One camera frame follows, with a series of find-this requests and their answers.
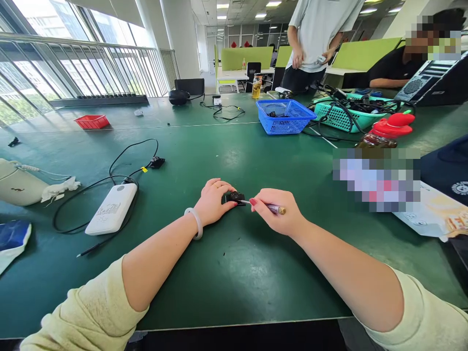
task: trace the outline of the person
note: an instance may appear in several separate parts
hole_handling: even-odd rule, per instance
[[[278,58],[278,52],[276,51],[276,46],[274,43],[271,43],[269,46],[273,47],[272,61],[270,63],[270,67],[274,67],[274,65],[276,64],[276,59]]]
[[[86,285],[70,290],[67,299],[42,319],[42,328],[23,340],[21,350],[123,350],[199,228],[215,223],[236,206],[232,201],[221,204],[223,195],[232,191],[235,188],[220,178],[208,180],[191,212]],[[382,347],[390,351],[468,349],[465,312],[428,292],[415,278],[306,220],[291,193],[262,189],[250,203],[271,229],[289,236],[306,252]],[[273,214],[266,203],[281,204],[286,213]]]
[[[311,84],[321,81],[325,68],[350,31],[364,0],[299,0],[288,27],[291,57],[281,87],[294,93],[315,93]],[[325,60],[318,65],[317,59]]]
[[[465,22],[464,10],[453,8],[440,11],[419,24],[419,29],[406,39],[406,45],[382,57],[366,75],[363,86],[397,89],[416,74],[428,60],[428,48],[438,46],[440,38],[450,38],[451,31],[461,31]]]

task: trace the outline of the green plastic basket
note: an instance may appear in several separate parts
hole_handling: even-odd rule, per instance
[[[348,94],[349,99],[353,100],[359,100],[362,98],[362,95],[359,94]],[[373,100],[383,100],[383,101],[392,101],[392,99],[387,99],[383,97],[369,97],[370,101]],[[323,97],[317,100],[314,100],[315,105],[315,114],[317,115],[317,120],[320,120],[323,116],[327,114],[327,112],[330,109],[330,103],[332,102],[332,99],[329,97]],[[355,111],[355,110],[349,110],[351,115],[354,117],[356,120],[357,124],[361,127],[361,129],[367,128],[370,125],[374,124],[381,118],[384,118],[388,114],[383,113],[383,114],[368,114],[365,112],[360,112],[360,111]],[[338,129],[342,129],[344,131],[349,131],[350,126],[351,126],[351,121],[344,112],[341,107],[338,106],[333,106],[333,109],[330,111],[328,114],[327,120],[321,122],[321,124],[326,124],[331,127],[335,127]],[[359,132],[359,129],[357,129],[356,125],[353,123],[352,128],[351,128],[351,133],[357,133]]]

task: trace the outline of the white desk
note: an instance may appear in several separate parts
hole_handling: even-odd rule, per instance
[[[262,74],[273,74],[274,67],[270,67],[260,71]],[[218,85],[218,93],[219,87],[222,85],[232,85],[232,84],[221,84],[219,83],[221,80],[235,80],[235,88],[237,92],[239,92],[238,81],[239,80],[249,80],[249,77],[246,75],[245,70],[238,70],[238,71],[223,71],[222,67],[218,67],[218,75],[217,75],[217,85]]]
[[[362,73],[365,71],[359,71],[359,70],[349,70],[345,68],[334,68],[333,66],[327,66],[325,73],[327,74],[333,74],[337,76],[344,76],[345,73]]]

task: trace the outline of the red plastic tray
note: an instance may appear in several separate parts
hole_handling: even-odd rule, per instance
[[[74,121],[83,129],[101,129],[109,125],[106,115],[84,115]]]

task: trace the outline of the metal railing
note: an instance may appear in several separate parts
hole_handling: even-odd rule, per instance
[[[175,79],[180,79],[179,69],[177,67],[176,53],[174,50],[161,49],[161,60],[164,65],[167,74],[167,80],[169,82],[169,90],[175,89]]]
[[[0,33],[0,105],[21,119],[62,98],[161,97],[178,77],[173,50]],[[4,114],[0,108],[0,126],[11,124]]]

